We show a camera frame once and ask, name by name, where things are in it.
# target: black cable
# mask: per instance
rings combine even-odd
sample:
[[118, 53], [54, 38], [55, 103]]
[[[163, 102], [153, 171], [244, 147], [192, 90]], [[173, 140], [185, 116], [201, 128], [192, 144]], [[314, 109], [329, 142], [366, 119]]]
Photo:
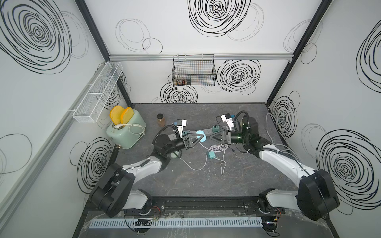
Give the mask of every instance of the black cable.
[[249, 149], [251, 149], [252, 151], [254, 150], [254, 148], [249, 144], [249, 131], [246, 130], [246, 133], [243, 135], [243, 142], [242, 142], [242, 146], [243, 146], [243, 149], [245, 149], [246, 151], [248, 151]]
[[241, 131], [241, 125], [239, 125], [239, 122], [238, 122], [239, 128], [237, 129], [235, 121], [237, 120], [238, 116], [240, 114], [242, 114], [242, 113], [246, 114], [246, 117], [247, 117], [247, 127], [250, 127], [249, 114], [247, 113], [247, 111], [240, 111], [239, 113], [237, 113], [237, 115], [235, 115], [235, 117], [233, 119], [233, 125], [234, 125], [235, 131]]
[[237, 143], [235, 144], [235, 147], [237, 148], [237, 150], [238, 150], [239, 152], [241, 152], [241, 153], [246, 153], [246, 151], [242, 151], [242, 150], [238, 149], [238, 147], [237, 147]]
[[278, 237], [278, 236], [280, 236], [280, 234], [278, 233], [278, 232], [276, 232], [276, 231], [274, 231], [274, 232], [272, 232], [272, 233], [276, 233], [277, 235], [270, 235], [269, 234], [269, 232], [267, 231], [267, 230], [265, 230], [266, 231], [266, 233], [269, 235], [269, 236], [271, 236], [271, 237]]
[[128, 225], [128, 223], [127, 223], [127, 221], [126, 221], [126, 211], [124, 211], [124, 222], [126, 223], [126, 225], [129, 227], [129, 229], [130, 229], [131, 231], [137, 233], [137, 231], [135, 231], [134, 229], [132, 229], [132, 228]]
[[324, 217], [322, 216], [322, 219], [323, 219], [323, 220], [328, 220], [328, 219], [330, 218], [330, 212], [328, 211], [327, 204], [325, 203], [325, 198], [323, 197], [323, 194], [322, 194], [322, 192], [320, 191], [319, 186], [317, 187], [317, 190], [319, 191], [320, 196], [322, 196], [322, 199], [323, 199], [323, 202], [324, 202], [324, 205], [325, 205], [325, 209], [327, 210], [327, 214], [326, 214], [326, 215], [328, 215], [328, 218], [324, 218]]
[[98, 209], [100, 210], [101, 208], [99, 207], [102, 203], [102, 200], [104, 199], [104, 197], [106, 197], [106, 195], [108, 194], [108, 192], [113, 188], [113, 186], [117, 183], [117, 181], [120, 179], [120, 177], [122, 176], [123, 174], [122, 173], [119, 173], [119, 176], [117, 177], [117, 179], [115, 180], [114, 184], [112, 184], [110, 186], [110, 188], [107, 190], [107, 192], [103, 195], [101, 201], [99, 202], [99, 205], [98, 205]]
[[[227, 146], [228, 148], [230, 148], [230, 146]], [[233, 150], [232, 148], [230, 148], [233, 152], [235, 151], [235, 150]]]
[[156, 136], [154, 137], [154, 140], [152, 141], [152, 145], [155, 144], [157, 137], [158, 137], [158, 136], [159, 136], [165, 129], [167, 129], [167, 128], [169, 128], [169, 127], [172, 127], [172, 128], [174, 129], [175, 134], [176, 134], [176, 138], [177, 138], [177, 139], [180, 139], [180, 133], [179, 133], [179, 130], [177, 129], [177, 127], [174, 126], [174, 125], [166, 125], [166, 126], [164, 126], [162, 129], [160, 129], [159, 132], [156, 134]]
[[224, 131], [228, 131], [228, 130], [226, 130], [225, 128], [223, 128], [221, 125], [220, 125], [220, 123], [222, 122], [222, 118], [221, 118], [221, 116], [216, 116], [216, 124], [214, 125], [214, 126], [216, 126], [216, 125], [218, 125], [221, 129], [223, 129]]

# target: black swirl pattern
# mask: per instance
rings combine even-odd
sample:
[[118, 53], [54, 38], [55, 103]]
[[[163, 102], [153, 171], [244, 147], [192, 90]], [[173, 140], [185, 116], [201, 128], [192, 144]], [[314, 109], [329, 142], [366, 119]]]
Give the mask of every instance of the black swirl pattern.
[[[129, 93], [131, 91], [131, 87], [130, 87], [130, 85], [128, 85], [126, 75], [123, 72], [120, 74], [119, 80], [122, 81], [123, 85], [126, 88], [127, 93]], [[105, 84], [102, 86], [102, 89], [104, 89], [106, 86], [107, 86], [107, 82], [105, 82]], [[119, 105], [122, 100], [123, 100], [123, 95], [120, 92], [118, 85], [115, 85], [114, 89], [110, 93], [110, 97], [107, 99], [107, 101], [104, 105], [104, 108], [106, 110], [110, 111], [116, 105]], [[101, 101], [102, 101], [102, 103], [104, 103], [105, 99], [103, 97], [101, 97]]]
[[147, 26], [138, 19], [122, 19], [115, 26], [115, 37], [119, 44], [133, 52], [145, 51], [147, 54], [160, 54], [163, 44], [152, 38]]
[[245, 19], [236, 27], [227, 33], [231, 40], [238, 42], [246, 41], [255, 36], [263, 26], [264, 14], [263, 10], [258, 4], [247, 3], [249, 9]]
[[[17, 144], [20, 150], [11, 149], [10, 145]], [[29, 138], [24, 134], [9, 134], [0, 137], [0, 185], [3, 176], [24, 168], [32, 157], [33, 147]]]
[[[296, 47], [299, 44], [300, 39], [302, 38], [310, 22], [311, 20], [302, 21], [301, 23], [299, 23], [298, 25], [296, 25], [289, 31], [289, 33], [287, 34], [286, 38], [283, 41], [283, 48], [285, 50], [287, 50], [290, 53], [294, 53]], [[315, 43], [319, 39], [322, 29], [323, 29], [323, 22], [320, 22], [319, 25], [316, 27], [314, 33], [312, 34], [311, 38], [309, 39], [306, 47], [303, 49], [303, 53], [305, 55], [307, 54], [307, 52], [309, 52], [309, 54], [315, 53], [314, 56], [308, 56], [308, 58], [314, 59], [316, 57], [316, 52], [315, 52], [316, 49], [314, 48], [314, 46], [316, 47]], [[309, 64], [312, 62], [311, 60], [311, 62], [306, 63], [306, 61], [308, 60], [309, 59], [305, 59], [304, 64]]]
[[0, 49], [22, 67], [41, 74], [62, 72], [70, 61], [69, 28], [53, 0], [0, 1], [4, 40]]
[[362, 84], [381, 93], [381, 21], [362, 42], [356, 57], [356, 72]]
[[380, 154], [381, 150], [364, 135], [338, 129], [320, 140], [316, 163], [331, 175], [342, 202], [353, 208], [372, 210], [381, 205]]
[[218, 85], [215, 85], [215, 86], [203, 86], [202, 85], [201, 89], [207, 93], [219, 93], [223, 90]]
[[308, 155], [312, 158], [316, 158], [316, 148], [319, 144], [320, 138], [324, 136], [329, 138], [326, 130], [321, 125], [310, 123], [303, 127], [302, 132], [300, 134], [302, 146], [304, 151], [308, 153]]
[[285, 139], [290, 138], [298, 125], [298, 115], [294, 101], [287, 96], [278, 98], [275, 102], [272, 113], [276, 118], [277, 129]]
[[[80, 148], [80, 155], [72, 155], [74, 149]], [[69, 161], [77, 167], [77, 184], [80, 190], [89, 194], [107, 169], [112, 145], [106, 138], [98, 137], [89, 144], [81, 141], [70, 151]]]
[[246, 17], [251, 0], [188, 0], [189, 20], [207, 37], [236, 29]]
[[169, 82], [160, 90], [160, 98], [162, 103], [196, 103], [198, 94], [190, 85], [173, 86]]
[[106, 130], [111, 123], [112, 123], [112, 121], [111, 121], [111, 118], [110, 118], [108, 112], [107, 113], [101, 112], [101, 114], [98, 117], [98, 120], [96, 121], [96, 124], [102, 130]]
[[249, 95], [261, 76], [258, 60], [227, 60], [219, 68], [217, 83], [225, 91]]
[[71, 56], [74, 58], [82, 58], [86, 56], [89, 49], [89, 37], [87, 35], [87, 28], [78, 17], [68, 11], [61, 11], [72, 37], [72, 51]]

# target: red wire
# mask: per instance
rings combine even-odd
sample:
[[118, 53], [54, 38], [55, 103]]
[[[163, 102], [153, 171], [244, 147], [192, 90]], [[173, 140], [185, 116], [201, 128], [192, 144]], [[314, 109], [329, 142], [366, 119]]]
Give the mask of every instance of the red wire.
[[159, 215], [161, 214], [161, 211], [160, 211], [160, 209], [157, 206], [153, 206], [153, 208], [158, 209], [159, 210]]
[[277, 222], [278, 222], [279, 221], [278, 211], [276, 209], [275, 211], [277, 212]]
[[280, 217], [282, 217], [282, 213], [280, 213], [280, 210], [279, 210], [279, 208], [277, 208], [277, 209], [278, 209], [278, 211], [279, 211]]

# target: white wall panel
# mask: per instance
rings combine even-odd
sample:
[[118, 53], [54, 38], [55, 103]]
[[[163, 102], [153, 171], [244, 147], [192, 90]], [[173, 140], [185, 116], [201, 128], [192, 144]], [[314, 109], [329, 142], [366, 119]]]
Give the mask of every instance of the white wall panel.
[[[91, 0], [86, 3], [110, 54], [146, 54], [142, 48], [146, 38], [159, 40], [162, 53], [189, 54], [286, 52], [283, 40], [288, 32], [311, 19], [320, 2]], [[301, 37], [307, 26], [300, 28], [295, 37]], [[161, 45], [152, 40], [152, 45], [144, 48], [148, 53], [159, 53]]]
[[122, 65], [132, 102], [265, 102], [288, 61], [229, 61], [223, 67], [232, 70], [225, 71], [220, 67], [224, 62], [215, 61], [215, 86], [171, 86], [172, 61], [125, 61]]
[[103, 61], [74, 1], [4, 1], [2, 13], [0, 202]]
[[302, 162], [331, 174], [340, 207], [330, 215], [340, 237], [379, 237], [380, 7], [333, 1], [316, 49], [305, 50], [271, 105]]

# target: white wire basket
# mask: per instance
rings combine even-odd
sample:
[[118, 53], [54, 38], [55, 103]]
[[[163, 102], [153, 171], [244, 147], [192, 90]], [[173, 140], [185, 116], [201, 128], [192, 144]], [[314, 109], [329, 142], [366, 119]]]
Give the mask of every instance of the white wire basket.
[[107, 62], [89, 91], [73, 113], [77, 122], [95, 123], [118, 81], [123, 67], [120, 62]]

